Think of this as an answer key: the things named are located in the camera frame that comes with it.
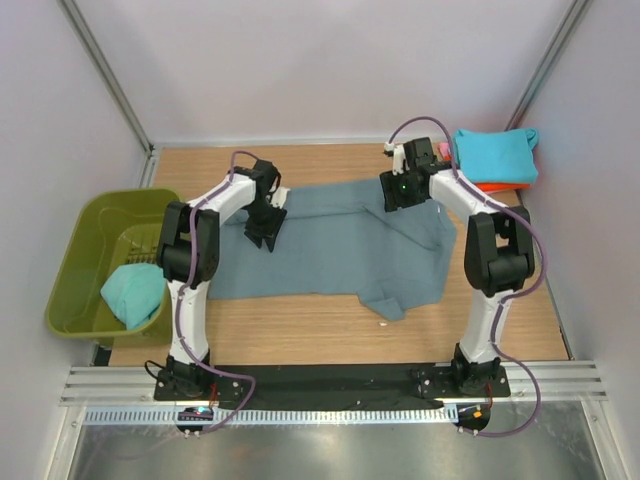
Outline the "grey-blue t-shirt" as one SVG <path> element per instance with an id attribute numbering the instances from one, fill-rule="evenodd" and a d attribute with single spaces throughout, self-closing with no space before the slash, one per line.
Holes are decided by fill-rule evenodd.
<path id="1" fill-rule="evenodd" d="M 272 251 L 244 234 L 239 211 L 221 227 L 211 299 L 353 294 L 388 321 L 443 296 L 457 231 L 428 200 L 386 212 L 376 179 L 294 188 Z"/>

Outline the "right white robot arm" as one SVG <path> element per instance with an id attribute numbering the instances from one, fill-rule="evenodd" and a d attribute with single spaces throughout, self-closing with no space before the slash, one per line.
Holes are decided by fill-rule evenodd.
<path id="1" fill-rule="evenodd" d="M 529 213 L 494 201 L 451 162 L 439 161 L 427 137 L 388 141 L 384 154 L 392 159 L 392 168 L 379 175 L 387 212 L 435 200 L 466 224 L 464 272 L 472 305 L 450 381 L 461 395 L 486 394 L 502 376 L 498 349 L 513 296 L 535 271 Z"/>

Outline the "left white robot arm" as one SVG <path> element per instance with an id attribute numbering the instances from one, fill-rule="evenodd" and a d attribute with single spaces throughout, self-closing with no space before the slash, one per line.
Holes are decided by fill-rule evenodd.
<path id="1" fill-rule="evenodd" d="M 171 297 L 172 340 L 157 386 L 189 399 L 204 398 L 218 376 L 210 366 L 206 339 L 206 301 L 220 262 L 220 228 L 237 212 L 248 218 L 244 235 L 255 246 L 275 248 L 286 218 L 288 190 L 270 161 L 254 158 L 252 167 L 230 166 L 223 180 L 188 201 L 168 204 L 157 264 Z"/>

